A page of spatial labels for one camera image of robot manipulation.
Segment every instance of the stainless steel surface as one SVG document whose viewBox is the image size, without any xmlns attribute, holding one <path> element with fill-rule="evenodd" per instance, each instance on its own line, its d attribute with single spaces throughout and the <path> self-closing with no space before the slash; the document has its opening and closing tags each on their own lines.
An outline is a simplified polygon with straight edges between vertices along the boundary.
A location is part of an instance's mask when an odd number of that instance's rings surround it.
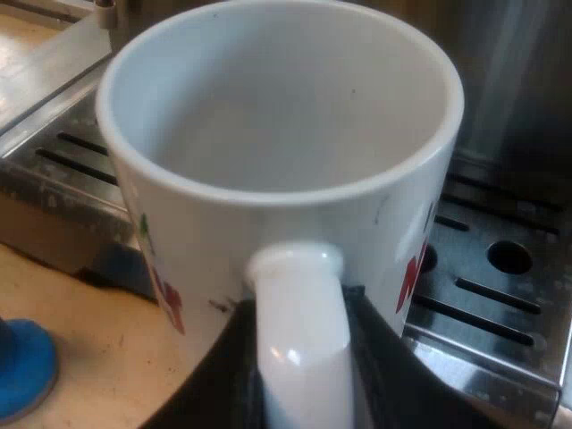
<svg viewBox="0 0 572 429">
<path fill-rule="evenodd" d="M 466 93 L 458 152 L 570 177 L 572 3 L 360 0 L 421 29 L 450 55 Z"/>
<path fill-rule="evenodd" d="M 113 172 L 100 153 L 105 143 L 93 112 L 104 69 L 99 65 L 0 136 L 0 240 L 66 273 L 152 297 L 119 188 L 77 169 Z M 61 132 L 68 140 L 58 138 Z M 91 141 L 102 147 L 85 144 Z"/>
<path fill-rule="evenodd" d="M 553 201 L 517 198 L 517 190 L 485 184 L 476 170 L 459 159 L 450 168 L 429 241 L 437 262 L 419 278 L 406 335 L 417 340 L 416 354 L 452 387 L 473 392 L 475 402 L 494 409 L 519 410 L 524 421 L 511 427 L 548 427 L 569 347 L 570 212 Z M 532 266 L 525 273 L 522 265 L 509 266 L 520 274 L 504 273 L 489 261 L 491 245 L 507 241 L 529 254 Z M 518 249 L 508 246 L 500 257 L 514 262 L 518 255 L 511 250 Z M 497 376 L 515 390 L 495 384 Z"/>
<path fill-rule="evenodd" d="M 0 70 L 0 135 L 111 53 L 106 31 L 89 16 Z"/>
<path fill-rule="evenodd" d="M 88 0 L 3 0 L 3 3 L 68 22 L 77 22 L 93 12 L 93 3 Z"/>
</svg>

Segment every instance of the wooden countertop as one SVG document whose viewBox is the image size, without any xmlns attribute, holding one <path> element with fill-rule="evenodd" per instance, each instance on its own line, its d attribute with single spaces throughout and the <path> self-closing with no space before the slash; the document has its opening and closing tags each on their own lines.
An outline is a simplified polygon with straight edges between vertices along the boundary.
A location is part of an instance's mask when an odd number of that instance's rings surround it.
<svg viewBox="0 0 572 429">
<path fill-rule="evenodd" d="M 44 402 L 9 429 L 134 428 L 185 379 L 166 317 L 120 290 L 98 289 L 0 245 L 0 316 L 47 329 L 60 361 Z"/>
</svg>

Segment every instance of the drip tray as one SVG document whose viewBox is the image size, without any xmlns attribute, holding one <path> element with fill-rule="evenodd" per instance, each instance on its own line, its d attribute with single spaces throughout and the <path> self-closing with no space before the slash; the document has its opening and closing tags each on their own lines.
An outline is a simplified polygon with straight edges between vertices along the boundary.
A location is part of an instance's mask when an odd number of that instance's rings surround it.
<svg viewBox="0 0 572 429">
<path fill-rule="evenodd" d="M 0 240 L 153 298 L 93 111 L 104 68 L 0 137 Z M 544 184 L 550 201 L 519 197 L 512 182 L 490 177 L 481 165 L 451 164 L 403 340 L 505 426 L 549 427 L 572 315 L 567 201 Z"/>
</svg>

